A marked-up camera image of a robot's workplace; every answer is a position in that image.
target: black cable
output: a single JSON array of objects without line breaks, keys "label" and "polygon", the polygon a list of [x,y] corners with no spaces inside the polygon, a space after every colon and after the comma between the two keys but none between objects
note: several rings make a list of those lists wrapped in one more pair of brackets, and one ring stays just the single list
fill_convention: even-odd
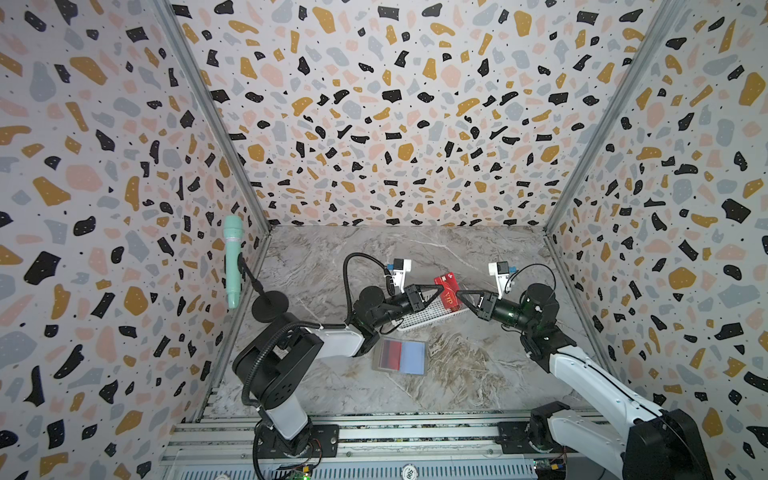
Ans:
[{"label": "black cable", "polygon": [[344,281],[344,293],[346,295],[346,321],[345,321],[345,323],[349,323],[350,321],[352,321],[352,294],[349,291],[349,275],[347,275],[347,264],[354,257],[367,258],[368,260],[371,260],[372,262],[374,262],[378,266],[382,267],[382,270],[384,270],[384,277],[385,278],[388,277],[388,280],[389,280],[389,281],[386,282],[387,292],[389,293],[390,296],[394,296],[394,295],[397,294],[397,292],[395,291],[395,284],[392,281],[392,272],[389,271],[389,268],[387,268],[384,263],[381,263],[377,258],[371,257],[367,253],[362,253],[362,252],[350,253],[344,259],[344,264],[342,266],[342,279]]},{"label": "black cable", "polygon": [[505,295],[506,295],[507,293],[509,293],[509,290],[507,290],[507,287],[509,287],[509,283],[510,283],[512,280],[514,280],[514,279],[515,279],[515,277],[516,277],[517,275],[519,275],[519,274],[520,274],[520,272],[522,272],[523,270],[525,270],[526,268],[528,268],[528,267],[530,267],[530,266],[535,266],[535,265],[539,265],[539,266],[542,266],[542,267],[546,268],[547,270],[549,270],[549,273],[551,273],[551,274],[552,274],[552,280],[553,280],[553,284],[552,284],[552,293],[554,293],[554,291],[555,291],[555,290],[558,288],[558,278],[555,276],[555,274],[554,274],[554,272],[552,271],[552,269],[551,269],[551,268],[549,268],[549,265],[544,265],[543,263],[531,263],[531,264],[529,264],[529,265],[526,265],[526,266],[522,267],[520,270],[518,270],[518,271],[514,272],[514,273],[513,273],[512,275],[510,275],[510,276],[509,276],[509,278],[507,279],[507,283],[505,283],[505,285],[504,285],[504,292],[503,292],[503,293],[504,293]]}]

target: patterned wall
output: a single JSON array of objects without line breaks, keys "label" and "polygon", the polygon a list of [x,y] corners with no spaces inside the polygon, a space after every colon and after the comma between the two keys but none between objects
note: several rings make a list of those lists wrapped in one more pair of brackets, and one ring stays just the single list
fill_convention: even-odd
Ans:
[{"label": "patterned wall", "polygon": [[0,39],[0,478],[143,478],[204,396],[220,223],[250,215],[138,0],[3,2]]},{"label": "patterned wall", "polygon": [[684,11],[553,235],[622,380],[693,416],[716,478],[768,475],[767,8]]},{"label": "patterned wall", "polygon": [[272,224],[546,221],[658,2],[179,0]]}]

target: gray marble surface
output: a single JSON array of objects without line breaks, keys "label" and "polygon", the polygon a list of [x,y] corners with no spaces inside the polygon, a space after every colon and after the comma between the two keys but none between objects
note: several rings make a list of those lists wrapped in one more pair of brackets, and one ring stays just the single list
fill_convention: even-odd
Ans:
[{"label": "gray marble surface", "polygon": [[[266,290],[284,292],[290,311],[300,319],[341,323],[346,317],[342,263],[352,252],[368,253],[384,263],[396,257],[411,259],[406,284],[433,283],[436,276],[452,271],[462,288],[494,290],[488,262],[502,260],[517,268],[546,263],[554,270],[543,233],[535,227],[277,227],[260,280]],[[381,270],[364,259],[350,262],[349,280],[353,297],[368,285],[383,288]],[[551,274],[540,266],[527,269],[509,297],[517,299],[533,282],[551,285]],[[563,285],[558,278],[558,324],[594,356]],[[249,309],[230,362],[262,329]],[[516,333],[470,312],[392,337],[427,342],[426,375],[373,370],[372,352],[356,359],[317,360],[296,391],[304,409],[310,414],[477,412],[531,409],[554,400],[588,406],[571,387],[526,358]],[[205,415],[253,415],[240,403],[241,388],[228,368]]]}]

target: metal corner post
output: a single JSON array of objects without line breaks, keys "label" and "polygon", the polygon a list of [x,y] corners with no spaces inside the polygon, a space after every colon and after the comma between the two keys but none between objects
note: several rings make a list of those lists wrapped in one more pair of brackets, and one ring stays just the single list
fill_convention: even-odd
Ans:
[{"label": "metal corner post", "polygon": [[259,230],[263,232],[263,235],[269,235],[270,224],[266,221],[259,199],[253,192],[243,165],[238,161],[240,157],[235,151],[234,144],[230,140],[230,135],[224,127],[224,122],[214,106],[208,89],[205,88],[203,77],[200,75],[200,69],[197,68],[197,63],[194,60],[189,44],[184,40],[184,33],[181,31],[178,22],[176,22],[176,15],[170,3],[168,0],[151,0],[150,5],[154,10],[155,18],[163,29],[170,49],[176,56],[176,60],[179,62],[181,70],[192,89],[192,94],[197,98],[197,103],[200,104],[200,109],[203,111],[203,115],[214,134],[214,138],[221,146],[224,156],[227,162],[229,162],[230,169],[235,176],[235,181],[248,203],[251,217],[258,225]]},{"label": "metal corner post", "polygon": [[578,161],[576,168],[568,182],[565,184],[563,193],[558,200],[558,204],[555,205],[552,214],[547,220],[546,234],[550,235],[554,232],[561,218],[568,210],[568,206],[571,204],[571,200],[576,196],[579,185],[584,180],[584,176],[590,170],[594,164],[595,159],[600,154],[603,143],[608,138],[616,120],[621,115],[621,112],[627,106],[627,103],[631,100],[631,96],[640,84],[643,75],[653,63],[656,51],[659,45],[664,40],[664,36],[672,29],[672,24],[677,20],[680,11],[683,9],[687,0],[661,0],[659,11],[650,21],[650,26],[645,35],[645,39],[640,43],[640,48],[637,50],[637,54],[627,69],[627,75],[616,90],[611,102],[605,109],[603,117],[598,123],[598,128],[592,135],[592,139],[589,140],[587,147],[584,149],[584,153],[581,155],[581,159]]}]

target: black round base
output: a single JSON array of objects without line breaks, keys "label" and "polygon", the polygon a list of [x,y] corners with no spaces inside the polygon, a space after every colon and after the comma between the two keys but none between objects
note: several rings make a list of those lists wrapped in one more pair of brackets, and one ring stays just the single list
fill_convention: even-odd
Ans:
[{"label": "black round base", "polygon": [[250,312],[257,322],[270,323],[288,311],[288,297],[285,293],[271,290],[253,301]]}]

